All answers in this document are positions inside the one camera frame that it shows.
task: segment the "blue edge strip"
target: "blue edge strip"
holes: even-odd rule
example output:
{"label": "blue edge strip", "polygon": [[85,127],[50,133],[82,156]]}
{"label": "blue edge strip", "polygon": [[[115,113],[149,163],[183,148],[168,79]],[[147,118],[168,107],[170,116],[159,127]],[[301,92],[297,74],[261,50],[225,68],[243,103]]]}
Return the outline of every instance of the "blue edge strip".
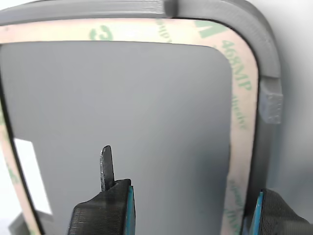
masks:
{"label": "blue edge strip", "polygon": [[258,197],[256,206],[255,206],[255,211],[254,211],[253,220],[252,220],[250,233],[249,233],[250,235],[258,235],[259,234],[262,201],[263,201],[263,192],[260,192],[260,195]]}
{"label": "blue edge strip", "polygon": [[135,235],[134,189],[129,186],[124,235]]}

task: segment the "white sticker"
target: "white sticker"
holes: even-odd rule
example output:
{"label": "white sticker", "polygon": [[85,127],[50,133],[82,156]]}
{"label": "white sticker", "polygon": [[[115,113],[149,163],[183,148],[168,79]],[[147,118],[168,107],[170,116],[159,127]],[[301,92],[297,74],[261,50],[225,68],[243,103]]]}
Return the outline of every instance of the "white sticker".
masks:
{"label": "white sticker", "polygon": [[52,215],[52,210],[50,208],[44,183],[41,178],[33,143],[20,139],[14,139],[14,142],[21,162],[27,188],[35,209]]}

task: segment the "tan tape liner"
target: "tan tape liner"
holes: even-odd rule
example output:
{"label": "tan tape liner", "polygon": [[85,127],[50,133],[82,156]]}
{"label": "tan tape liner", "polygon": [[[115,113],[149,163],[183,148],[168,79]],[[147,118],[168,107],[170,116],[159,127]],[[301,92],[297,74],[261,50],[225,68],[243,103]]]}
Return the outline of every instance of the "tan tape liner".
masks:
{"label": "tan tape liner", "polygon": [[[230,165],[224,202],[222,235],[240,232],[246,201],[257,108],[258,68],[247,43],[233,30],[210,21],[178,19],[80,19],[0,27],[0,43],[49,41],[126,41],[214,47],[232,67]],[[8,167],[20,174],[4,125],[1,144]],[[22,184],[14,184],[33,234],[39,234]]]}

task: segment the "gray plastic frame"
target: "gray plastic frame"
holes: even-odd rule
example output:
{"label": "gray plastic frame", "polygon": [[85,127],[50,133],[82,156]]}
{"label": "gray plastic frame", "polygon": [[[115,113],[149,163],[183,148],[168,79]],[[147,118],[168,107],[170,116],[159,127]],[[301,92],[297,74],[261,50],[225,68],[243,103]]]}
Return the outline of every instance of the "gray plastic frame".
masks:
{"label": "gray plastic frame", "polygon": [[49,0],[0,12],[0,25],[79,18],[185,18],[212,20],[239,33],[259,67],[258,117],[247,191],[248,225],[258,194],[266,187],[273,124],[281,121],[281,68],[273,32],[265,17],[245,0]]}

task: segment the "white background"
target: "white background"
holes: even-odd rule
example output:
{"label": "white background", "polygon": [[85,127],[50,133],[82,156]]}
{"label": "white background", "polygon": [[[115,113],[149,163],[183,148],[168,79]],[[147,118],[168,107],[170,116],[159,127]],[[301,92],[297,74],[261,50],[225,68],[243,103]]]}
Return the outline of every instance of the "white background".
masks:
{"label": "white background", "polygon": [[269,21],[282,61],[283,121],[268,188],[313,223],[313,1],[249,0]]}

